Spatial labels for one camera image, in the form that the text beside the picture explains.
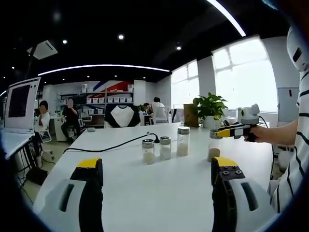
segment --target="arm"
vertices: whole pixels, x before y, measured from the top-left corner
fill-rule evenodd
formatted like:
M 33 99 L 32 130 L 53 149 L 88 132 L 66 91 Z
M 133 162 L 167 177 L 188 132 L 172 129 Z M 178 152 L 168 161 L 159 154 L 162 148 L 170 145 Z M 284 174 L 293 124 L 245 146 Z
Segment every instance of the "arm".
M 72 107 L 71 110 L 77 115 L 77 111 Z
M 40 116 L 39 116 L 39 125 L 40 125 L 40 126 L 43 126 L 43 123 L 42 123 L 42 114 L 40 114 Z
M 251 132 L 257 137 L 256 142 L 258 143 L 293 145 L 295 143 L 297 126 L 298 120 L 295 120 L 283 127 L 253 127 L 251 128 Z

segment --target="led light strip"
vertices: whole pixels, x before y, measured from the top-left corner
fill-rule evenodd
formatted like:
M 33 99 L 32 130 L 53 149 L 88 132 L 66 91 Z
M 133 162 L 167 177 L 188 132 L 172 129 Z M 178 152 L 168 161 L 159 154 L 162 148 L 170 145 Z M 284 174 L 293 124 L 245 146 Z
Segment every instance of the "led light strip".
M 0 97 L 1 97 L 3 94 L 5 94 L 5 93 L 6 93 L 6 91 L 4 91 L 3 93 L 1 93 L 1 94 L 0 94 Z
M 233 16 L 216 0 L 206 0 L 211 5 L 213 5 L 215 8 L 217 8 L 218 11 L 220 11 L 230 22 L 233 24 L 235 29 L 239 32 L 239 34 L 244 37 L 246 36 L 246 33 L 243 31 L 243 29 L 240 27 L 238 22 L 233 18 Z
M 169 70 L 166 69 L 157 69 L 152 67 L 144 67 L 144 66 L 135 66 L 135 65 L 124 65 L 124 64 L 92 64 L 92 65 L 81 65 L 81 66 L 73 66 L 73 67 L 67 67 L 63 69 L 55 69 L 48 72 L 39 73 L 38 76 L 42 76 L 49 73 L 54 73 L 58 71 L 63 70 L 69 70 L 69 69 L 79 69 L 79 68 L 90 68 L 90 67 L 127 67 L 127 68 L 139 68 L 139 69 L 151 69 L 151 70 L 157 70 L 157 71 L 163 71 L 163 72 L 169 72 Z

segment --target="computer monitor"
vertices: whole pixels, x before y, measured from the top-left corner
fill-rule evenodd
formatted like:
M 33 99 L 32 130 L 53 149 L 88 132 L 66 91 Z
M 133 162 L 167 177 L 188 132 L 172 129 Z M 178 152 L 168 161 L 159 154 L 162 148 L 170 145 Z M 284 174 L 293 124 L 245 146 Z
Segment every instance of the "computer monitor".
M 34 104 L 40 78 L 17 82 L 7 90 L 4 127 L 10 132 L 33 133 Z

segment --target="monitor screen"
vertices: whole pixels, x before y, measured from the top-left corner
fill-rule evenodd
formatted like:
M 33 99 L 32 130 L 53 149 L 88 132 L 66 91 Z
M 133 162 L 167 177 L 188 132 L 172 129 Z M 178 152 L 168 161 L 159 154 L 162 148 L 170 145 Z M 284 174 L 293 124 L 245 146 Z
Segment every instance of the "monitor screen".
M 30 85 L 12 90 L 9 117 L 25 117 Z

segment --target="white flower pot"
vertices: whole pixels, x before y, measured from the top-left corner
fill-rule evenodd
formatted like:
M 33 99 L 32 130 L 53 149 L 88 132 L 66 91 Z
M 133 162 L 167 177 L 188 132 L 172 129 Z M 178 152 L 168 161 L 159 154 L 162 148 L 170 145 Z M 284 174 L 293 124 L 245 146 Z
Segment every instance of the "white flower pot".
M 207 128 L 207 129 L 215 129 L 218 127 L 218 123 L 220 121 L 219 120 L 215 120 L 213 118 L 213 116 L 207 116 L 204 120 L 203 120 L 203 128 Z

